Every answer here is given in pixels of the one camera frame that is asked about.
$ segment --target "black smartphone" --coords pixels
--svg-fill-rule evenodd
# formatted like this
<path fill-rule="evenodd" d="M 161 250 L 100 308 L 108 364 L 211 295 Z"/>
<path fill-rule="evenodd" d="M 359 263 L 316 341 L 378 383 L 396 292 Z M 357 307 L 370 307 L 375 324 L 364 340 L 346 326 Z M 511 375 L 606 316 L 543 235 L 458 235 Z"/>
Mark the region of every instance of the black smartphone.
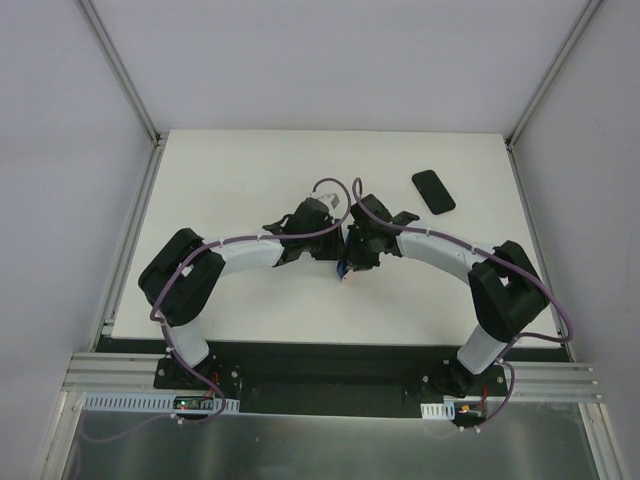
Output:
<path fill-rule="evenodd" d="M 440 215 L 456 208 L 456 202 L 433 170 L 425 170 L 411 177 L 420 196 L 434 215 Z"/>

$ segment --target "white table surface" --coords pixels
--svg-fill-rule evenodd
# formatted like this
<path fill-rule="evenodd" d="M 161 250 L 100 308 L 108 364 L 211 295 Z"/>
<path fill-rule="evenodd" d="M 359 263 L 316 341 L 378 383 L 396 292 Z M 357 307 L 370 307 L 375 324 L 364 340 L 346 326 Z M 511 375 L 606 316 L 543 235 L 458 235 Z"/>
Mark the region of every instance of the white table surface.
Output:
<path fill-rule="evenodd" d="M 411 175 L 435 170 L 457 208 L 434 216 Z M 231 237 L 293 213 L 326 176 L 361 176 L 395 215 L 411 211 L 473 241 L 520 243 L 537 267 L 500 135 L 392 132 L 173 130 L 153 187 L 112 336 L 161 338 L 137 286 L 142 270 L 180 228 Z M 331 185 L 322 191 L 338 191 Z M 344 199 L 338 207 L 343 212 Z M 210 340 L 461 345 L 477 324 L 469 287 L 414 260 L 340 282 L 334 262 L 307 254 L 279 268 L 224 277 L 201 314 Z M 555 335 L 549 309 L 528 328 Z M 544 345 L 523 339 L 523 346 Z"/>

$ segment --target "gray wall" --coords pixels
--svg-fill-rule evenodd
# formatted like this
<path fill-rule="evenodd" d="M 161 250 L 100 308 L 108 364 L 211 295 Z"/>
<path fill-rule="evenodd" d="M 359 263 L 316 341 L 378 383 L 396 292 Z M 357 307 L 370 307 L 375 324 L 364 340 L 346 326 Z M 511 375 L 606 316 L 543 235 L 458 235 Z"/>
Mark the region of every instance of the gray wall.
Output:
<path fill-rule="evenodd" d="M 632 478 L 640 395 L 640 2 L 610 0 L 516 147 L 553 287 Z"/>
<path fill-rule="evenodd" d="M 161 130 L 500 132 L 585 0 L 95 0 Z"/>
<path fill-rule="evenodd" d="M 70 0 L 0 2 L 0 478 L 30 478 L 149 144 Z"/>

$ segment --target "wire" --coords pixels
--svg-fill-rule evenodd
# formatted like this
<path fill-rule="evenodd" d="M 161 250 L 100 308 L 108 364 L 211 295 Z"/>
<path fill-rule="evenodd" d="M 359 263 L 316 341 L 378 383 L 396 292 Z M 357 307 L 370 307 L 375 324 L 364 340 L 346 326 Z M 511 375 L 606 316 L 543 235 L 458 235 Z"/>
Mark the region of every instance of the wire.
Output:
<path fill-rule="evenodd" d="M 487 422 L 493 420 L 502 410 L 504 410 L 504 408 L 507 406 L 507 404 L 509 403 L 509 400 L 511 399 L 511 395 L 513 394 L 513 389 L 515 386 L 515 381 L 516 381 L 516 372 L 513 368 L 513 366 L 502 360 L 502 358 L 507 354 L 507 352 L 509 350 L 511 350 L 511 348 L 516 344 L 516 342 L 523 338 L 523 337 L 530 337 L 530 338 L 538 338 L 540 340 L 546 340 L 548 342 L 553 342 L 553 343 L 567 343 L 570 342 L 573 339 L 574 336 L 574 328 L 573 328 L 573 323 L 571 322 L 571 319 L 569 318 L 569 313 L 565 310 L 565 308 L 560 304 L 560 301 L 555 297 L 555 295 L 553 294 L 553 292 L 551 291 L 551 289 L 549 289 L 549 287 L 547 287 L 544 283 L 542 283 L 540 281 L 540 279 L 538 277 L 536 277 L 535 275 L 532 275 L 531 273 L 527 272 L 526 270 L 523 270 L 522 268 L 518 267 L 517 265 L 512 264 L 511 262 L 507 262 L 506 260 L 503 260 L 502 258 L 489 253 L 485 250 L 482 250 L 480 248 L 475 247 L 474 245 L 458 238 L 455 237 L 453 235 L 449 235 L 448 233 L 444 233 L 444 232 L 440 232 L 438 230 L 432 230 L 429 229 L 427 230 L 426 228 L 418 228 L 418 227 L 406 227 L 406 226 L 401 226 L 401 225 L 395 225 L 393 223 L 389 223 L 386 222 L 384 220 L 382 220 L 381 218 L 378 218 L 373 212 L 371 212 L 369 209 L 367 209 L 367 207 L 364 205 L 364 203 L 362 202 L 362 179 L 360 177 L 356 177 L 353 180 L 353 184 L 351 185 L 351 192 L 353 193 L 353 199 L 355 200 L 355 202 L 357 203 L 357 205 L 360 207 L 360 209 L 362 209 L 362 211 L 369 217 L 371 218 L 371 220 L 373 220 L 374 222 L 379 223 L 380 225 L 387 227 L 387 228 L 392 228 L 395 230 L 400 230 L 402 232 L 414 232 L 414 233 L 422 233 L 425 235 L 433 235 L 434 237 L 437 238 L 441 238 L 443 240 L 446 240 L 450 243 L 453 243 L 454 245 L 458 245 L 459 247 L 465 248 L 466 250 L 469 250 L 470 252 L 474 253 L 474 254 L 480 254 L 480 256 L 488 258 L 492 261 L 494 261 L 495 263 L 511 270 L 512 272 L 515 272 L 517 274 L 519 274 L 520 276 L 524 277 L 526 280 L 530 281 L 531 283 L 533 283 L 548 299 L 549 301 L 553 304 L 553 306 L 555 307 L 556 311 L 558 312 L 558 315 L 560 316 L 560 318 L 562 319 L 562 322 L 564 323 L 565 329 L 566 329 L 566 335 L 564 337 L 550 337 L 548 335 L 543 335 L 541 333 L 529 333 L 529 332 L 521 332 L 518 335 L 516 335 L 513 340 L 511 340 L 511 342 L 509 342 L 509 344 L 507 344 L 507 346 L 502 350 L 502 352 L 500 352 L 500 354 L 498 355 L 497 358 L 497 363 L 498 364 L 502 364 L 505 365 L 510 373 L 511 373 L 511 382 L 509 384 L 509 389 L 507 391 L 507 395 L 504 397 L 504 400 L 502 401 L 502 403 L 500 404 L 500 406 L 496 409 L 495 412 L 493 412 L 491 414 L 490 417 L 488 417 L 484 422 L 482 422 L 482 425 L 485 425 Z"/>
<path fill-rule="evenodd" d="M 160 322 L 161 323 L 162 335 L 163 335 L 165 341 L 167 342 L 167 345 L 169 346 L 169 349 L 171 351 L 171 354 L 173 355 L 173 358 L 182 366 L 182 368 L 184 368 L 186 371 L 191 373 L 191 375 L 196 377 L 198 380 L 203 382 L 205 385 L 209 386 L 210 389 L 213 390 L 220 397 L 220 399 L 222 400 L 222 403 L 220 405 L 220 409 L 218 411 L 208 415 L 207 417 L 205 417 L 204 419 L 201 419 L 201 420 L 189 420 L 189 423 L 203 423 L 203 422 L 207 422 L 207 421 L 213 420 L 215 417 L 217 417 L 218 415 L 220 415 L 224 411 L 224 409 L 226 408 L 226 405 L 227 405 L 227 399 L 224 396 L 224 394 L 222 393 L 222 390 L 220 390 L 220 388 L 214 382 L 212 382 L 208 378 L 200 375 L 200 373 L 198 373 L 196 370 L 194 370 L 182 358 L 182 356 L 176 351 L 175 344 L 173 342 L 173 339 L 171 338 L 171 330 L 169 329 L 169 326 L 164 321 L 164 318 L 162 318 L 161 316 L 158 316 L 158 311 L 160 310 L 160 305 L 162 305 L 162 302 L 164 301 L 165 297 L 167 296 L 167 293 L 169 292 L 171 287 L 175 284 L 175 282 L 178 279 L 178 277 L 182 274 L 182 271 L 188 265 L 190 265 L 191 262 L 198 255 L 200 255 L 205 250 L 209 250 L 209 249 L 212 249 L 212 248 L 218 248 L 218 247 L 222 247 L 223 245 L 227 245 L 227 244 L 230 244 L 230 243 L 237 243 L 237 242 L 250 242 L 250 241 L 260 241 L 260 240 L 304 240 L 304 239 L 308 239 L 308 238 L 320 237 L 320 236 L 325 235 L 325 234 L 327 234 L 329 232 L 332 232 L 333 230 L 336 230 L 337 228 L 340 228 L 342 226 L 342 224 L 345 222 L 345 220 L 349 217 L 349 214 L 351 213 L 351 205 L 352 205 L 352 203 L 351 203 L 351 195 L 349 194 L 349 190 L 344 185 L 344 183 L 342 183 L 340 180 L 338 180 L 336 178 L 332 178 L 332 177 L 326 177 L 326 178 L 322 178 L 322 179 L 318 180 L 315 183 L 315 185 L 313 186 L 312 191 L 315 192 L 320 185 L 322 185 L 323 183 L 327 183 L 327 182 L 332 182 L 332 183 L 337 184 L 342 189 L 342 191 L 344 192 L 344 194 L 345 194 L 345 196 L 347 198 L 347 209 L 346 209 L 344 215 L 342 216 L 342 218 L 340 218 L 340 220 L 338 220 L 336 223 L 334 223 L 330 227 L 322 229 L 322 230 L 319 230 L 317 232 L 312 232 L 312 233 L 302 233 L 302 234 L 295 234 L 295 235 L 243 235 L 243 236 L 228 238 L 228 239 L 223 240 L 223 241 L 219 241 L 218 240 L 218 241 L 215 241 L 215 242 L 207 243 L 205 245 L 202 245 L 202 246 L 196 248 L 193 252 L 191 252 L 187 256 L 187 258 L 185 258 L 178 265 L 178 267 L 176 268 L 176 271 L 173 272 L 173 274 L 171 275 L 171 277 L 167 281 L 166 285 L 160 291 L 160 294 L 158 295 L 158 298 L 156 299 L 156 301 L 153 304 L 153 307 L 151 308 L 151 313 L 149 314 L 149 318 L 154 322 Z M 281 222 L 284 221 L 285 219 L 286 219 L 286 215 L 284 217 L 282 217 Z"/>
<path fill-rule="evenodd" d="M 511 377 L 511 380 L 509 381 L 509 389 L 507 390 L 507 394 L 504 396 L 504 399 L 502 400 L 502 403 L 500 404 L 500 406 L 496 409 L 495 412 L 493 412 L 489 417 L 487 417 L 487 419 L 484 422 L 482 422 L 481 424 L 482 426 L 493 421 L 493 419 L 496 418 L 498 414 L 505 409 L 505 407 L 507 406 L 507 403 L 509 403 L 509 400 L 511 400 L 511 396 L 513 395 L 513 389 L 516 385 L 516 371 L 513 368 L 513 365 L 511 365 L 509 362 L 503 361 L 502 359 L 498 360 L 497 363 L 499 365 L 504 365 L 509 369 L 509 373 Z"/>
<path fill-rule="evenodd" d="M 158 414 L 158 415 L 154 415 L 153 417 L 149 417 L 146 420 L 134 425 L 131 428 L 126 429 L 123 432 L 117 433 L 117 434 L 112 435 L 110 437 L 104 437 L 104 438 L 93 438 L 93 437 L 90 437 L 89 435 L 87 435 L 87 433 L 86 433 L 86 431 L 84 429 L 84 424 L 85 424 L 86 418 L 87 418 L 86 413 L 83 414 L 80 417 L 80 422 L 78 424 L 78 435 L 80 436 L 80 438 L 82 438 L 87 443 L 93 443 L 95 445 L 101 445 L 101 444 L 104 444 L 104 443 L 111 443 L 111 442 L 114 442 L 116 440 L 120 440 L 121 438 L 124 438 L 127 435 L 131 435 L 132 433 L 137 432 L 141 428 L 146 427 L 150 423 L 153 423 L 153 422 L 155 422 L 157 420 L 160 420 L 161 418 L 167 418 L 168 419 L 168 418 L 171 418 L 171 416 L 168 413 L 161 413 L 161 414 Z"/>
<path fill-rule="evenodd" d="M 218 372 L 213 372 L 213 375 L 212 375 L 212 377 L 211 377 L 211 381 L 212 381 L 213 383 L 215 383 L 216 385 L 217 385 L 218 383 L 220 383 L 220 375 L 218 375 Z M 211 398 L 213 397 L 213 394 L 214 394 L 214 393 L 215 393 L 215 392 L 213 391 L 213 388 L 210 388 L 210 389 L 207 391 L 207 393 L 205 393 L 205 394 L 202 396 L 202 399 L 203 399 L 203 400 L 211 400 Z"/>
<path fill-rule="evenodd" d="M 487 401 L 487 397 L 489 396 L 489 389 L 486 385 L 482 387 L 482 398 L 480 401 L 474 405 L 474 407 L 483 407 L 486 409 L 485 403 Z"/>

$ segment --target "purple cable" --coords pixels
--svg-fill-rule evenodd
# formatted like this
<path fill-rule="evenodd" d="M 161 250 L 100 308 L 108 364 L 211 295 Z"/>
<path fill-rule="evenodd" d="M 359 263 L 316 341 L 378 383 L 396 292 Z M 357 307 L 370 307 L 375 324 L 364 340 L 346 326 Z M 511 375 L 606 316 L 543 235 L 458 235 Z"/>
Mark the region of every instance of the purple cable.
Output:
<path fill-rule="evenodd" d="M 134 425 L 131 428 L 128 428 L 127 430 L 125 430 L 123 432 L 116 433 L 115 435 L 112 435 L 110 437 L 105 437 L 105 438 L 93 438 L 93 437 L 90 437 L 89 435 L 87 435 L 87 432 L 85 432 L 85 430 L 84 430 L 84 423 L 86 421 L 86 418 L 87 418 L 86 414 L 83 414 L 82 417 L 80 418 L 80 423 L 78 425 L 78 435 L 85 442 L 93 443 L 93 444 L 96 444 L 96 445 L 101 445 L 101 444 L 104 444 L 104 443 L 111 443 L 111 442 L 114 442 L 116 440 L 120 440 L 121 438 L 124 438 L 127 435 L 130 435 L 130 434 L 132 434 L 134 432 L 137 432 L 141 428 L 146 427 L 147 425 L 149 425 L 150 423 L 155 422 L 156 420 L 160 420 L 161 418 L 171 418 L 171 417 L 167 413 L 161 413 L 159 415 L 154 415 L 153 417 L 149 417 L 146 420 Z"/>
<path fill-rule="evenodd" d="M 158 298 L 156 299 L 155 303 L 153 304 L 153 307 L 151 308 L 151 313 L 149 315 L 149 318 L 154 322 L 160 322 L 162 324 L 162 335 L 164 336 L 164 339 L 167 342 L 169 349 L 171 350 L 171 354 L 176 359 L 176 361 L 182 366 L 182 368 L 184 368 L 187 372 L 191 373 L 198 380 L 200 380 L 201 382 L 205 383 L 210 388 L 212 388 L 222 400 L 222 405 L 220 406 L 220 409 L 217 412 L 214 412 L 211 415 L 208 415 L 206 418 L 201 420 L 190 420 L 189 423 L 204 423 L 217 417 L 224 411 L 227 404 L 227 399 L 225 398 L 220 388 L 214 382 L 200 375 L 182 358 L 182 356 L 180 356 L 180 354 L 178 354 L 178 352 L 176 352 L 175 344 L 171 339 L 171 333 L 167 324 L 164 322 L 164 319 L 162 317 L 157 316 L 158 310 L 160 309 L 160 305 L 162 305 L 162 302 L 167 296 L 167 293 L 169 292 L 171 287 L 175 284 L 176 280 L 181 275 L 182 271 L 193 261 L 193 259 L 195 259 L 198 255 L 200 255 L 205 250 L 209 250 L 211 248 L 217 248 L 217 247 L 221 247 L 222 245 L 227 245 L 230 243 L 237 243 L 237 242 L 250 242 L 250 241 L 259 241 L 259 240 L 302 240 L 306 238 L 320 237 L 322 235 L 325 235 L 326 233 L 332 232 L 337 228 L 340 228 L 344 223 L 344 221 L 349 217 L 349 214 L 351 212 L 351 195 L 349 195 L 349 190 L 344 185 L 344 183 L 342 183 L 340 180 L 336 178 L 331 178 L 331 177 L 318 180 L 313 186 L 312 191 L 315 192 L 320 185 L 326 182 L 333 182 L 337 184 L 342 189 L 345 196 L 347 197 L 347 209 L 345 211 L 345 214 L 342 216 L 342 218 L 338 222 L 334 223 L 328 228 L 319 230 L 317 232 L 312 232 L 312 233 L 302 233 L 302 234 L 296 234 L 296 235 L 243 235 L 240 237 L 228 238 L 222 242 L 215 241 L 215 242 L 207 243 L 205 245 L 202 245 L 196 248 L 193 252 L 191 252 L 187 256 L 187 258 L 184 259 L 182 263 L 180 263 L 180 265 L 178 265 L 178 268 L 176 268 L 176 271 L 173 272 L 173 275 L 171 275 L 167 284 L 160 291 Z"/>
<path fill-rule="evenodd" d="M 509 400 L 511 400 L 511 396 L 513 395 L 513 389 L 516 385 L 516 370 L 513 368 L 513 365 L 511 365 L 509 362 L 505 362 L 504 360 L 498 363 L 500 365 L 506 366 L 509 369 L 509 372 L 511 373 L 511 380 L 509 381 L 509 389 L 507 390 L 507 394 L 504 396 L 504 400 L 502 400 L 502 403 L 496 409 L 496 411 L 493 412 L 484 422 L 482 422 L 481 424 L 482 427 L 484 427 L 487 423 L 493 421 L 493 419 L 496 418 L 496 416 L 498 416 L 498 414 L 502 410 L 504 410 L 504 408 L 507 406 L 507 403 L 509 403 Z"/>
<path fill-rule="evenodd" d="M 378 218 L 377 216 L 375 216 L 373 214 L 373 212 L 371 212 L 370 210 L 367 209 L 367 207 L 365 207 L 364 203 L 362 203 L 362 197 L 361 197 L 361 195 L 362 195 L 362 179 L 360 177 L 356 177 L 353 180 L 353 184 L 351 186 L 351 191 L 353 193 L 353 199 L 355 200 L 355 202 L 362 209 L 362 211 L 369 218 L 371 218 L 371 220 L 379 223 L 380 225 L 382 225 L 384 227 L 393 228 L 395 230 L 400 230 L 400 231 L 403 231 L 403 232 L 414 232 L 414 233 L 422 233 L 422 234 L 425 234 L 425 235 L 433 235 L 434 237 L 438 237 L 438 238 L 441 238 L 443 240 L 446 240 L 446 241 L 448 241 L 450 243 L 458 245 L 459 247 L 465 248 L 465 249 L 467 249 L 467 250 L 469 250 L 469 251 L 471 251 L 473 253 L 478 253 L 481 256 L 483 256 L 485 258 L 488 258 L 488 259 L 496 262 L 497 264 L 502 265 L 505 268 L 508 268 L 512 272 L 515 272 L 515 273 L 521 275 L 526 280 L 528 280 L 531 283 L 533 283 L 549 299 L 549 301 L 556 308 L 556 311 L 558 312 L 558 315 L 560 316 L 560 318 L 564 322 L 565 328 L 567 330 L 567 334 L 564 337 L 557 338 L 557 337 L 550 337 L 548 335 L 543 335 L 541 333 L 522 332 L 522 333 L 519 333 L 518 335 L 516 335 L 514 337 L 514 339 L 498 355 L 497 362 L 499 364 L 506 365 L 507 368 L 509 369 L 509 371 L 511 372 L 511 382 L 509 384 L 509 390 L 507 391 L 507 394 L 504 397 L 504 400 L 502 401 L 500 406 L 496 409 L 496 411 L 494 413 L 491 414 L 491 416 L 489 418 L 487 418 L 482 423 L 482 425 L 486 424 L 490 420 L 493 420 L 496 417 L 496 415 L 498 415 L 507 406 L 507 403 L 511 399 L 511 395 L 513 394 L 513 389 L 514 389 L 515 381 L 516 381 L 515 369 L 513 368 L 513 366 L 510 363 L 505 362 L 505 361 L 501 361 L 502 357 L 504 357 L 504 355 L 506 355 L 506 353 L 522 337 L 538 338 L 540 340 L 546 340 L 548 342 L 554 342 L 554 343 L 567 343 L 567 342 L 570 342 L 573 339 L 574 329 L 573 329 L 573 323 L 569 319 L 569 313 L 560 304 L 560 302 L 555 297 L 553 292 L 544 283 L 542 283 L 540 281 L 540 279 L 538 279 L 535 275 L 530 274 L 526 270 L 523 270 L 522 268 L 518 267 L 517 265 L 514 265 L 514 264 L 512 264 L 510 262 L 507 262 L 506 260 L 503 260 L 500 257 L 497 257 L 496 255 L 493 255 L 492 253 L 489 253 L 489 252 L 487 252 L 485 250 L 482 250 L 480 248 L 476 248 L 473 245 L 471 245 L 470 243 L 465 242 L 464 240 L 461 240 L 461 239 L 459 239 L 457 237 L 454 237 L 453 235 L 449 235 L 448 233 L 439 232 L 437 230 L 429 230 L 429 231 L 427 231 L 426 228 L 403 227 L 401 225 L 394 225 L 393 223 L 385 222 L 381 218 Z"/>

